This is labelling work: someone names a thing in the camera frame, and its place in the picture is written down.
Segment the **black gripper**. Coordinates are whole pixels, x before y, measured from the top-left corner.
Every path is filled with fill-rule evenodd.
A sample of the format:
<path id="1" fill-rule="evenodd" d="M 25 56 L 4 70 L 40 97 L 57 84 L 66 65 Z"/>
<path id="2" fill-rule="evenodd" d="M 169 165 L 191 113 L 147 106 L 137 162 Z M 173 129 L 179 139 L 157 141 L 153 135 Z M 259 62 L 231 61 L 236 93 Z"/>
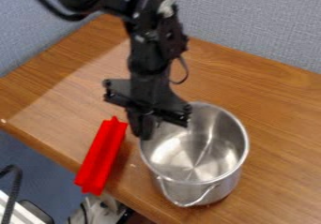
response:
<path id="1" fill-rule="evenodd" d="M 188 125 L 191 107 L 171 90 L 169 71 L 141 75 L 131 73 L 128 79 L 104 79 L 104 100 L 127 111 L 132 134 L 141 140 L 151 138 L 155 117 L 180 127 Z"/>

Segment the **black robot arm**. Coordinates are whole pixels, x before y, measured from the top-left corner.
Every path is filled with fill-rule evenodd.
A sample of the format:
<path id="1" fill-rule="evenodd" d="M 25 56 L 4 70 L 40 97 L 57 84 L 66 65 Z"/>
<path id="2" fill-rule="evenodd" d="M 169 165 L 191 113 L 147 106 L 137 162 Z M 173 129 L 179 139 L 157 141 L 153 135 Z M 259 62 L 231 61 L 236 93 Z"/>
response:
<path id="1" fill-rule="evenodd" d="M 188 37 L 177 18 L 175 0 L 37 0 L 45 9 L 69 22 L 103 11 L 117 17 L 129 36 L 129 78 L 107 79 L 104 100 L 125 109 L 132 134 L 147 140 L 155 123 L 188 124 L 191 105 L 171 91 L 171 62 L 181 60 Z"/>

